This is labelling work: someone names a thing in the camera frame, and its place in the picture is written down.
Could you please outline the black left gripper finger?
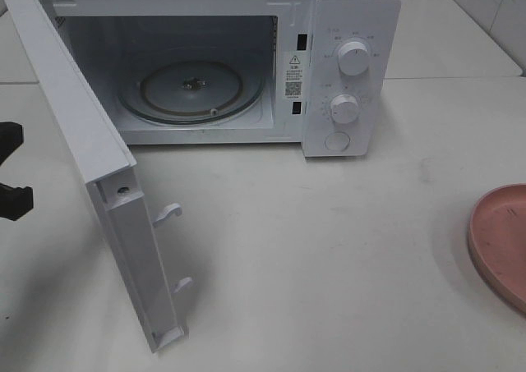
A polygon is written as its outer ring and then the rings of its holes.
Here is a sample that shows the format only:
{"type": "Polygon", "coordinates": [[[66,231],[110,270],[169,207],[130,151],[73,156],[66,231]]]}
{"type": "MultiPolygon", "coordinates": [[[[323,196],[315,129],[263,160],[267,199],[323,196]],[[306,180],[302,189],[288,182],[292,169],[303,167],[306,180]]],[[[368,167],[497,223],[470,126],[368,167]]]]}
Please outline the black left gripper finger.
{"type": "Polygon", "coordinates": [[[24,143],[23,126],[16,122],[0,124],[0,163],[3,163],[24,143]]]}
{"type": "Polygon", "coordinates": [[[33,189],[1,184],[0,217],[16,221],[33,209],[33,189]]]}

